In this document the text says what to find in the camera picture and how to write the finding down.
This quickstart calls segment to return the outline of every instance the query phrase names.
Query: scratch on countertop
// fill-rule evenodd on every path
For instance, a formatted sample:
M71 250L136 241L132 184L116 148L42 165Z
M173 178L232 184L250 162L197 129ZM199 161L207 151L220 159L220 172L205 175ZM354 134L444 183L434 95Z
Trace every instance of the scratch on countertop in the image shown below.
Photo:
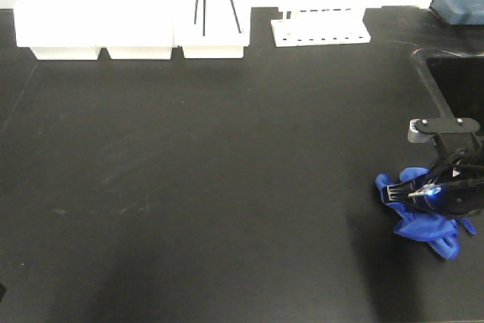
M54 208L54 209L52 209L52 212L57 213L57 214L62 215L62 216L69 214L66 210L62 210L61 208Z
M123 173L126 173L128 172L130 169L133 169L135 168L136 166L139 166L140 164L144 163L144 162L147 162L149 161L151 158L154 158L156 155L158 154L161 154L162 152L164 152L165 150L162 149L161 151L156 151L150 155L148 155L147 157L145 158L142 158L140 160L136 160L134 163L130 164L129 166L127 166L126 168L123 168L121 170L119 170L118 172L115 172L113 174L111 174L110 176L108 176L107 178L105 178L102 182L103 185L109 183L109 181L113 178L116 178L118 175L121 175Z
M311 166L311 168L315 171L315 174L317 176L320 176L319 171L318 171L318 168L316 168L316 165L314 164L314 162L312 161L312 159L309 157L309 155L306 154L302 149L299 149L299 152L302 154L302 156L304 157L304 159L306 160L306 162Z
M131 207L133 207L136 203L131 203L129 204L128 206L124 207L122 210L120 210L118 212L118 214L122 215L124 212L126 212L127 210L129 210Z
M403 45L418 45L417 43L396 41L395 39L389 39L389 40L394 43L402 43Z
M7 119L5 120L4 124L3 124L3 127L2 127L2 130L0 130L0 137L3 135L3 133L5 132L11 118L12 118L12 115L14 114L14 111L15 109L17 109L17 105L18 103L20 102L20 99L23 97L23 95L25 94L25 90L27 88L27 86L29 85L30 83L30 80L32 79L32 76L34 74L34 72L36 71L36 68L37 68L37 64L34 65L34 67L32 67L32 70L30 71L30 74L29 74L29 77L27 77L27 81L25 81L25 84L23 85L23 88L22 90L20 91L20 94L18 95L18 98L17 100L15 101L15 104L14 106L12 107L12 110L10 111L10 113L8 113L8 117Z

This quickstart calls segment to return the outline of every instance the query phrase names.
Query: white plastic container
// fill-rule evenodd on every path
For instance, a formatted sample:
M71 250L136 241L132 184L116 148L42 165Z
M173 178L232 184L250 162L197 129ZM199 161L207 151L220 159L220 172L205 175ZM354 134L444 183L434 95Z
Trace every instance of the white plastic container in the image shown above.
M39 60L96 60L96 14L90 0L19 0L14 6L17 46Z
M178 0L175 44L185 58L242 58L250 43L251 7L245 0L234 0L240 25L237 28L230 0L206 0L205 36L203 36L203 0Z
M172 0L102 0L101 4L96 39L111 58L171 58Z

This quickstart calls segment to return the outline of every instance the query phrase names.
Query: blue nitrile glove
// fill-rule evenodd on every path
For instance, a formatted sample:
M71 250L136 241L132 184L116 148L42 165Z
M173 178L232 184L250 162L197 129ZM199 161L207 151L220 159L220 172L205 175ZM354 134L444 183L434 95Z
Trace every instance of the blue nitrile glove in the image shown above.
M428 169L425 168L407 168L400 173L399 178L400 181L406 182L427 172ZM375 184L383 200L382 189L395 183L386 174L379 174ZM466 218L447 219L438 213L411 212L402 202L390 202L387 206L393 208L402 217L402 221L395 226L394 233L404 238L427 242L444 259L455 259L459 254L457 221L470 234L476 234L476 230Z

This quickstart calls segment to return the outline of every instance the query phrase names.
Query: black countertop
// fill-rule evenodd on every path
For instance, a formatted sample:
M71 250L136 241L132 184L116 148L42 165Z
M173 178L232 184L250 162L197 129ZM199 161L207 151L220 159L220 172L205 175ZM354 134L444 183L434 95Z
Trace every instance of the black countertop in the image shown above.
M412 53L484 27L383 8L370 44L276 48L278 17L243 60L37 61L0 11L2 321L484 318L484 217L446 262L374 187L435 157Z

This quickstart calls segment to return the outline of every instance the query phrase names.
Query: sink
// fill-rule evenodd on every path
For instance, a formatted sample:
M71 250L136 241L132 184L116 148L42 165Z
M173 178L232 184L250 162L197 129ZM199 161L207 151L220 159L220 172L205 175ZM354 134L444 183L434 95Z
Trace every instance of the sink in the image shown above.
M442 117L471 117L484 128L484 57L423 48L414 53L421 79ZM484 135L484 130L477 132Z

